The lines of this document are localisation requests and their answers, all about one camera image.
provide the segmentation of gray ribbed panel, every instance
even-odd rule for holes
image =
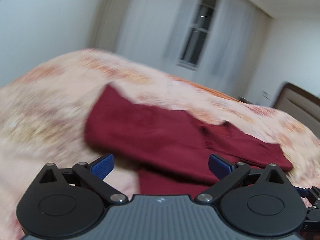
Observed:
[[[93,230],[72,240],[252,240],[226,226],[214,208],[188,196],[135,196],[111,207]],[[298,240],[287,236],[285,240]],[[27,236],[24,240],[39,240]]]

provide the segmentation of maroon shirt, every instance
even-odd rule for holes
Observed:
[[[211,153],[230,162],[264,168],[292,164],[279,144],[265,143],[229,122],[204,123],[186,111],[133,104],[108,85],[93,107],[84,132],[88,145],[140,162],[142,194],[190,194],[218,179],[209,171]]]

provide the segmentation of circular cover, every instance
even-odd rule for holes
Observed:
[[[300,197],[287,192],[282,184],[263,183],[226,194],[220,202],[220,213],[244,233],[277,237],[299,230],[306,208]]]
[[[25,196],[17,207],[17,217],[29,234],[41,239],[62,239],[88,230],[103,211],[100,197],[88,189],[48,187],[37,195]]]

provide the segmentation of bed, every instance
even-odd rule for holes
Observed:
[[[83,129],[111,81],[135,103],[186,109],[212,124],[227,120],[265,142],[279,143],[294,165],[288,174],[291,182],[320,187],[320,141],[285,112],[244,104],[118,55],[85,49],[43,63],[0,89],[1,240],[23,236],[15,208],[45,163],[65,168],[103,154],[86,146]],[[105,181],[128,196],[139,193],[137,165],[116,156],[116,168]]]

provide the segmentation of wall outlet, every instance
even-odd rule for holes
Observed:
[[[262,91],[262,95],[263,95],[263,97],[265,97],[268,100],[272,99],[272,95],[268,92]]]

